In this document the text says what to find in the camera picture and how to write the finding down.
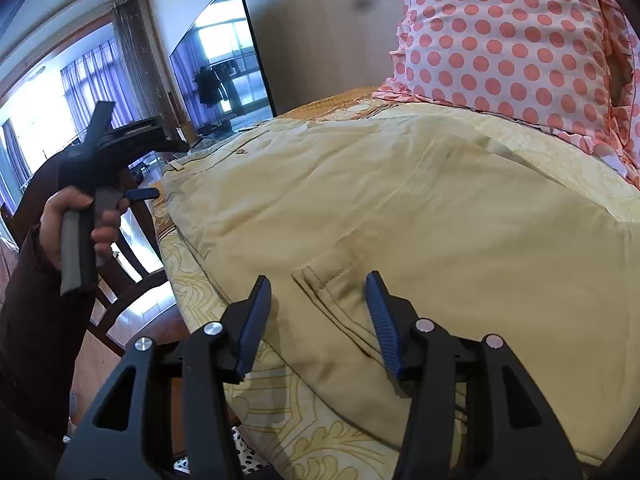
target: patterned bed sheet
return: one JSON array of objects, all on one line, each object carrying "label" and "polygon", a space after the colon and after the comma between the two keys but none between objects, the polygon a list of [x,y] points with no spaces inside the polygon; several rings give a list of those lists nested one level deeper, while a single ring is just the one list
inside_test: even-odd
[{"label": "patterned bed sheet", "polygon": [[[371,89],[355,89],[302,107],[289,118],[315,121],[358,120],[372,115],[393,117],[429,114],[443,108],[433,104],[392,104],[369,98]],[[489,114],[447,108],[460,127],[474,126],[503,143],[564,186],[606,208],[619,221],[640,222],[640,191],[594,157],[548,136]],[[222,145],[178,161],[186,164]],[[162,260],[185,323],[194,332],[219,320],[226,308],[194,259],[160,197],[153,204]],[[226,398],[242,421],[243,436],[284,478],[357,480],[391,478],[398,450],[353,427],[333,412],[264,342],[254,369],[240,385],[225,385]],[[599,465],[589,457],[584,462]]]}]

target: chair backrest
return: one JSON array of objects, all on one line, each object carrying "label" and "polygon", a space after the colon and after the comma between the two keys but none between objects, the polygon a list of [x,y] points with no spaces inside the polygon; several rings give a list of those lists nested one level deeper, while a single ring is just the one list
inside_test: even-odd
[{"label": "chair backrest", "polygon": [[62,154],[56,153],[38,168],[24,190],[14,215],[11,215],[6,204],[2,204],[2,220],[14,237],[14,242],[20,247],[29,230],[40,221],[45,203],[58,190],[58,170],[61,161]]},{"label": "chair backrest", "polygon": [[[24,195],[14,215],[11,215],[6,205],[3,204],[0,208],[0,213],[2,214],[6,227],[19,246],[25,241],[29,230],[40,221],[44,205],[49,197],[58,190],[58,170],[61,160],[62,157],[60,153],[57,153],[47,159],[38,171],[36,171],[27,189],[24,191]],[[120,172],[120,185],[123,190],[136,188],[136,184],[128,168]],[[132,204],[131,210],[145,238],[159,257],[160,249],[158,247],[158,241],[156,240],[156,231],[151,212],[145,203],[142,202]],[[154,272],[148,272],[145,269],[144,265],[134,254],[125,237],[122,235],[122,231],[120,231],[116,244],[122,256],[130,263],[131,267],[136,270],[142,279],[136,282],[119,264],[116,258],[107,260],[107,262],[98,269],[98,274],[117,299],[110,301],[100,288],[97,289],[96,298],[105,308],[105,313],[99,322],[95,323],[91,321],[88,330],[117,355],[124,355],[124,345],[126,342],[119,343],[113,339],[108,334],[109,329],[114,325],[118,316],[134,301],[152,288],[162,285],[167,281],[167,277],[164,269],[158,269]]]}]

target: finger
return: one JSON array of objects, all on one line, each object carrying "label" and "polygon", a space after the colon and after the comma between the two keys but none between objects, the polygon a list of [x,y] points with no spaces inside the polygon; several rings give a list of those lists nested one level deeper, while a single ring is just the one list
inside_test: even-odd
[{"label": "finger", "polygon": [[107,211],[104,211],[102,213],[102,216],[100,217],[100,225],[107,226],[107,227],[119,228],[120,227],[120,212],[116,211],[116,210],[113,210],[113,209],[109,209]]},{"label": "finger", "polygon": [[113,244],[118,239],[118,230],[113,227],[98,227],[91,231],[91,240],[98,243]]},{"label": "finger", "polygon": [[81,192],[77,187],[68,186],[47,200],[44,212],[62,214],[67,209],[86,209],[93,201],[93,197]]},{"label": "finger", "polygon": [[113,256],[113,252],[111,251],[111,244],[95,244],[94,250],[98,254],[98,256],[102,256],[105,260]]},{"label": "finger", "polygon": [[118,203],[118,209],[120,211],[121,214],[124,214],[127,212],[127,209],[129,209],[129,207],[131,206],[131,202],[129,201],[128,198],[123,198],[122,200],[120,200],[120,202]]}]

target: white wall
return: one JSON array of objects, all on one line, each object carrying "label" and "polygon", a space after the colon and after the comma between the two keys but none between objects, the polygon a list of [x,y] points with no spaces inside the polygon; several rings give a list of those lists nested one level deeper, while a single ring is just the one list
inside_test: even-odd
[{"label": "white wall", "polygon": [[[150,0],[165,55],[210,1]],[[279,113],[392,75],[401,0],[363,1],[247,0]]]}]

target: black and white polka dot fabric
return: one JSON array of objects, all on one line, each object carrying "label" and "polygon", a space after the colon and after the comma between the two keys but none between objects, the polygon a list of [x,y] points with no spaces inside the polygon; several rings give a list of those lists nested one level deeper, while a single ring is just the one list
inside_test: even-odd
[{"label": "black and white polka dot fabric", "polygon": [[[238,428],[231,428],[231,432],[234,436],[234,443],[236,444],[236,453],[240,459],[240,467],[245,475],[253,473],[254,471],[263,468],[267,463],[256,456],[255,451],[251,449],[247,443],[242,439]],[[183,458],[174,463],[174,469],[182,471],[183,473],[189,472],[189,459]]]}]

